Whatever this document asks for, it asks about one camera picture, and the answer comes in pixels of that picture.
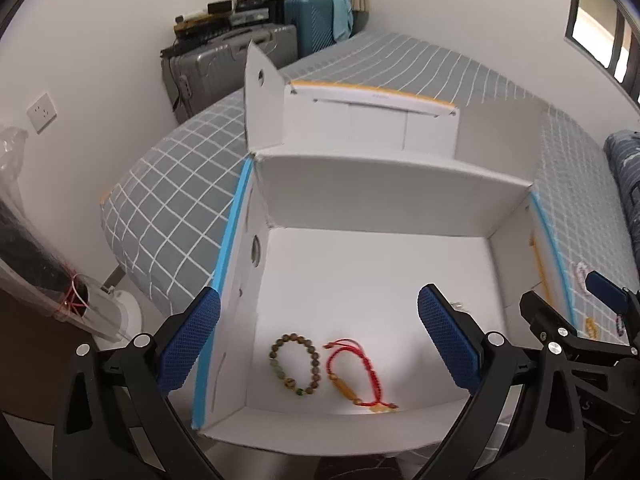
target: silver screw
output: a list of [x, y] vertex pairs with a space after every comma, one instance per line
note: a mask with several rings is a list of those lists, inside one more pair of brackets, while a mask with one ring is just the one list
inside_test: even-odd
[[79, 356], [87, 355], [91, 347], [87, 343], [82, 343], [78, 348], [76, 348], [76, 354]]
[[144, 348], [151, 342], [151, 338], [147, 334], [140, 334], [133, 340], [133, 345], [138, 348]]
[[552, 341], [551, 343], [549, 343], [548, 346], [549, 346], [549, 351], [552, 354], [559, 355], [562, 353], [562, 347], [558, 343], [555, 343]]
[[487, 340], [494, 346], [504, 345], [504, 338], [502, 337], [502, 334], [498, 334], [497, 332], [491, 332], [487, 336]]

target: window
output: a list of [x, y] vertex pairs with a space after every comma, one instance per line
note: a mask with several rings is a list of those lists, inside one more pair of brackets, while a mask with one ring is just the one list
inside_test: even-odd
[[640, 104], [640, 42], [617, 0], [572, 0], [566, 35]]

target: round hole in box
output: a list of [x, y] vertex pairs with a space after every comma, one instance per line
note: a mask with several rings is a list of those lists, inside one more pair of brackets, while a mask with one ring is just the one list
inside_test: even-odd
[[254, 236], [254, 243], [251, 244], [251, 261], [254, 267], [260, 265], [260, 258], [262, 256], [262, 247], [260, 246], [260, 239]]

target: window frame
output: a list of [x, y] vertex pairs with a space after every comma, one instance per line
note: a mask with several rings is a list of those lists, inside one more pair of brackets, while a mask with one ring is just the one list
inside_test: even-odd
[[[565, 37], [598, 67], [601, 67], [610, 76], [612, 81], [633, 101], [634, 105], [640, 108], [640, 103], [638, 102], [640, 94], [640, 30], [638, 30], [636, 22], [630, 19], [628, 12], [626, 12], [620, 0], [613, 0], [613, 2], [616, 4], [618, 13], [616, 16], [616, 31], [609, 66], [604, 66], [585, 46], [574, 38], [574, 28], [578, 18], [580, 0], [571, 0]], [[629, 58], [625, 77], [621, 83], [616, 79], [615, 73], [618, 61], [620, 60], [620, 53], [622, 52], [625, 23], [628, 23], [631, 28], [631, 45], [629, 47]]]

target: silver hard-shell suitcase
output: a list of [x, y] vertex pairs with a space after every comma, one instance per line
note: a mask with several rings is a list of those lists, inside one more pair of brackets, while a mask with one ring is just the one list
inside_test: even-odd
[[242, 88], [252, 41], [277, 68], [298, 60], [296, 27], [273, 23], [232, 30], [187, 54], [162, 59], [162, 78], [179, 123]]

